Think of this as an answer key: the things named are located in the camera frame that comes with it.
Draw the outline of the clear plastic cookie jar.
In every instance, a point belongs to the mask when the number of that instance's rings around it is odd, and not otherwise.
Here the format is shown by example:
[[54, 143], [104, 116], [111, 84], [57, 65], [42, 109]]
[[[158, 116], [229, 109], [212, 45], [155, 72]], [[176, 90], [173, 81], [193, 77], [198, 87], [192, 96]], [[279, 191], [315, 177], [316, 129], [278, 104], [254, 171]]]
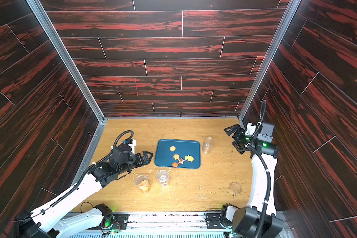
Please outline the clear plastic cookie jar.
[[206, 137], [203, 141], [202, 152], [209, 154], [214, 147], [214, 139], [212, 137]]

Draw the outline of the clear round jar lid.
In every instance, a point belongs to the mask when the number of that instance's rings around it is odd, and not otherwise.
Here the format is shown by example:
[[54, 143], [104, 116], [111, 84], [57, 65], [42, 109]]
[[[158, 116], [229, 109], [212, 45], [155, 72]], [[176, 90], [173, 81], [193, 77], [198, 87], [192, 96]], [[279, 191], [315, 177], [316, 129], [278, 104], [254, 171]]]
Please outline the clear round jar lid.
[[237, 195], [242, 192], [242, 186], [238, 182], [230, 183], [229, 189], [233, 195]]

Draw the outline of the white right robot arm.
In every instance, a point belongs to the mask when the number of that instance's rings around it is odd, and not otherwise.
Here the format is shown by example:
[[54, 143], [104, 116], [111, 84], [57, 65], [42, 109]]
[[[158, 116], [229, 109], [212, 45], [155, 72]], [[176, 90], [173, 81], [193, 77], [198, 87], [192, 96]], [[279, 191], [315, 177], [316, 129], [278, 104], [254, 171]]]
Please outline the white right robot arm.
[[279, 158], [279, 147], [273, 144], [274, 124], [264, 122], [267, 102], [261, 104], [259, 120], [225, 128], [233, 138], [232, 145], [243, 154], [250, 152], [253, 169], [250, 199], [243, 208], [225, 204], [220, 213], [220, 223], [229, 227], [236, 238], [275, 238], [283, 229], [277, 218], [274, 203], [274, 173]]

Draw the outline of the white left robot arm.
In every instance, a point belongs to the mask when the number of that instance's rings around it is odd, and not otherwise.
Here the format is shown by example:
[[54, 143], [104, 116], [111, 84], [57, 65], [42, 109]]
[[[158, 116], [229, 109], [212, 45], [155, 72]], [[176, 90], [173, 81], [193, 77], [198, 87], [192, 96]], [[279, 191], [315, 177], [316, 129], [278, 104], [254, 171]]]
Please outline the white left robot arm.
[[99, 228], [104, 234], [119, 231], [121, 223], [105, 204], [94, 206], [69, 218], [66, 214], [86, 198], [103, 189], [113, 181], [130, 174], [133, 169], [149, 165], [153, 153], [135, 153], [134, 132], [124, 131], [116, 139], [111, 151], [98, 162], [90, 165], [78, 181], [60, 195], [35, 208], [16, 215], [14, 236], [16, 238], [68, 238], [91, 228]]

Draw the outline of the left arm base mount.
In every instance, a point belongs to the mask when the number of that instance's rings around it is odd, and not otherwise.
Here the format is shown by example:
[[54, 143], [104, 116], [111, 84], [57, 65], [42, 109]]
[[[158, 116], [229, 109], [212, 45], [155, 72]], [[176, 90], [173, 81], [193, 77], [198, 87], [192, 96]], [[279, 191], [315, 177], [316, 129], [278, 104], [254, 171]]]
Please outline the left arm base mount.
[[97, 228], [100, 228], [105, 234], [115, 234], [127, 228], [129, 214], [115, 213], [105, 204], [96, 205], [95, 208], [99, 209], [103, 216]]

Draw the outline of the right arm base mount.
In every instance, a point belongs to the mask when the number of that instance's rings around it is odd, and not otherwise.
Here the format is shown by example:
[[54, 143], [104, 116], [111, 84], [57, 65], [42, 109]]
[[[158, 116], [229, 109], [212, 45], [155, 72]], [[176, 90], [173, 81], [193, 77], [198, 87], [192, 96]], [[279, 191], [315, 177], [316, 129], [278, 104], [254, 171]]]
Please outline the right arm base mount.
[[226, 203], [220, 210], [208, 209], [203, 214], [207, 229], [230, 230], [235, 212], [239, 210], [237, 206]]

